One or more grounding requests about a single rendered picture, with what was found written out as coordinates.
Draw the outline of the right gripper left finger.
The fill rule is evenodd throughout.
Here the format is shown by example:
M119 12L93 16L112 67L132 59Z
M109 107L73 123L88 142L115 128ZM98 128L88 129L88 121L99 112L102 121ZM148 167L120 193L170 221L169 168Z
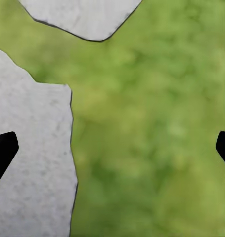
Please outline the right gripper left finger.
M0 135L0 179L19 149L17 136L12 132Z

